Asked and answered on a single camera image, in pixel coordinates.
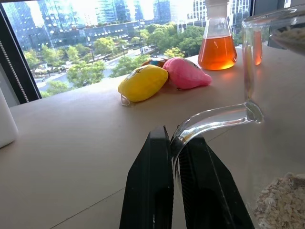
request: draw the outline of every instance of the table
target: table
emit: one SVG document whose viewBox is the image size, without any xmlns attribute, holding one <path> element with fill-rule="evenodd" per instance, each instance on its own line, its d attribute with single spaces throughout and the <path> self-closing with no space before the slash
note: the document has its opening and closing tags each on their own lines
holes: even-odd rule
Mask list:
<svg viewBox="0 0 305 229">
<path fill-rule="evenodd" d="M 149 131 L 165 125 L 171 136 L 195 113 L 244 101 L 241 49 L 237 53 L 233 68 L 207 71 L 212 85 L 186 91 L 166 86 L 133 107 L 121 105 L 121 78 L 12 107 L 19 138 L 0 149 L 0 228 L 118 228 L 127 173 Z M 286 53 L 264 53 L 269 62 L 261 68 L 279 73 L 292 63 Z M 240 142 L 247 128 L 204 134 L 241 192 L 247 158 Z M 174 213 L 173 228 L 184 228 L 182 218 Z"/>
</svg>

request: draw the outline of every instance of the road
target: road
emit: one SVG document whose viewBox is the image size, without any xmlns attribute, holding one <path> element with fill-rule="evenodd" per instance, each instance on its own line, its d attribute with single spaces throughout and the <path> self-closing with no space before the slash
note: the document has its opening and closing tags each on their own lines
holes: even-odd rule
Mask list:
<svg viewBox="0 0 305 229">
<path fill-rule="evenodd" d="M 134 58 L 141 54 L 140 49 L 137 50 L 129 50 L 128 53 L 125 56 Z M 122 58 L 122 56 L 115 58 L 111 61 L 107 61 L 105 63 L 106 69 L 103 71 L 104 77 L 107 78 L 112 73 L 112 69 L 115 68 L 115 66 L 119 63 L 119 59 Z M 51 76 L 50 78 L 46 79 L 44 82 L 41 81 L 41 79 L 35 79 L 35 82 L 37 84 L 37 87 L 39 88 L 39 91 L 45 92 L 49 88 L 48 82 L 50 81 L 61 81 L 64 83 L 67 83 L 69 87 L 73 87 L 72 83 L 69 83 L 67 79 L 67 73 L 60 73 L 54 76 Z"/>
</svg>

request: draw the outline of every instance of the glass beaker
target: glass beaker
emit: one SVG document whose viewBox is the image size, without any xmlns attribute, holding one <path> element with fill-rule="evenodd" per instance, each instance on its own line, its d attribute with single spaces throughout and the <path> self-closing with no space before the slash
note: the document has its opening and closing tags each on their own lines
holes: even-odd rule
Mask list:
<svg viewBox="0 0 305 229">
<path fill-rule="evenodd" d="M 247 148 L 242 197 L 254 225 L 304 228 L 304 56 L 305 5 L 243 21 L 245 102 L 201 112 L 179 126 L 171 141 L 178 185 L 179 153 L 191 139 L 213 129 L 254 123 L 244 133 L 246 142 L 236 140 Z"/>
<path fill-rule="evenodd" d="M 198 64 L 207 70 L 232 67 L 237 54 L 227 19 L 227 1 L 207 1 L 208 21 L 198 55 Z"/>
</svg>

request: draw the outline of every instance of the pink shell-shaped object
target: pink shell-shaped object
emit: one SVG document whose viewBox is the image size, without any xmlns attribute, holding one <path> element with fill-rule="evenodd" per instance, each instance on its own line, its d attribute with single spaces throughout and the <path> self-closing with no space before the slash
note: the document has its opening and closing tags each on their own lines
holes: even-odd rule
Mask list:
<svg viewBox="0 0 305 229">
<path fill-rule="evenodd" d="M 163 68 L 168 72 L 170 80 L 181 89 L 207 86 L 212 82 L 209 75 L 184 58 L 172 58 L 165 62 Z"/>
</svg>

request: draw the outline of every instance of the yellow toy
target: yellow toy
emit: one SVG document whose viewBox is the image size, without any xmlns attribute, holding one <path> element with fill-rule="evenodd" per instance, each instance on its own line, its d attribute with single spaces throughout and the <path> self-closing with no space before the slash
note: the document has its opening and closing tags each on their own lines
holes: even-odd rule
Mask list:
<svg viewBox="0 0 305 229">
<path fill-rule="evenodd" d="M 133 70 L 118 88 L 119 93 L 131 102 L 146 100 L 156 94 L 168 79 L 168 72 L 155 65 Z"/>
</svg>

